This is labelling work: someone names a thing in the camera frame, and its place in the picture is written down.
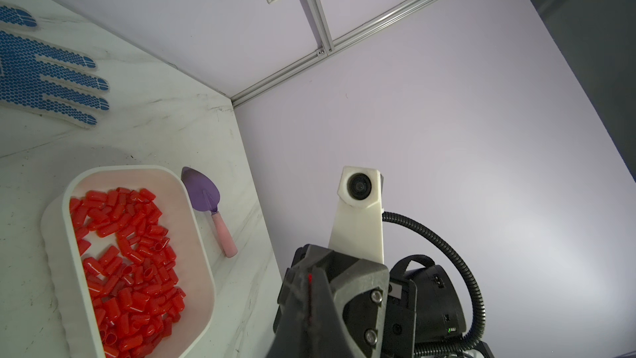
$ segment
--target gray wall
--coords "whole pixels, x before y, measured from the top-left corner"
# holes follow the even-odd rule
[[[529,0],[440,0],[237,109],[284,271],[346,164],[469,263],[497,357],[636,349],[636,185]],[[429,254],[385,225],[386,263]]]
[[[636,177],[636,0],[558,0],[548,31]]]

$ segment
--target white wall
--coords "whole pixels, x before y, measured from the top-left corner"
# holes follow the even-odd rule
[[[299,0],[55,1],[228,96],[319,46]],[[323,7],[337,38],[402,1],[324,0]]]
[[[529,0],[440,0],[237,109],[281,271],[342,166],[469,264],[497,357],[636,349],[636,185]],[[386,263],[432,246],[385,225]],[[466,314],[467,293],[453,273]]]

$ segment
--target white marble surface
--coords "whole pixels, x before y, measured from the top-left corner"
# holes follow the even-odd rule
[[[225,258],[197,214],[217,300],[188,356],[265,356],[281,279],[229,99],[51,0],[0,1],[36,16],[36,38],[91,55],[111,86],[92,130],[0,107],[0,355],[69,354],[39,231],[46,205],[86,169],[157,164],[215,181],[239,249]]]

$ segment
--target blue dotted glove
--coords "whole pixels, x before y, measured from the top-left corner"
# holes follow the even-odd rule
[[[23,9],[0,3],[0,26],[33,29],[36,20]],[[80,72],[94,70],[84,54],[0,28],[0,104],[59,117],[85,128],[95,116],[75,108],[108,111],[108,83]]]

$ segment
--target white plastic container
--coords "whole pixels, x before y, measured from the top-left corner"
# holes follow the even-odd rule
[[[104,358],[105,355],[75,241],[69,200],[73,196],[82,197],[91,189],[108,191],[116,187],[148,188],[155,193],[155,203],[163,212],[160,224],[168,228],[170,244],[177,254],[174,269],[179,276],[178,286],[187,294],[186,309],[179,323],[174,325],[172,336],[165,338],[149,356],[184,357],[210,326],[214,280],[187,191],[177,175],[161,166],[107,166],[87,170],[44,211],[42,235],[71,357]],[[100,238],[91,232],[85,239],[92,246],[84,256],[97,258],[109,245],[116,246],[115,235]]]

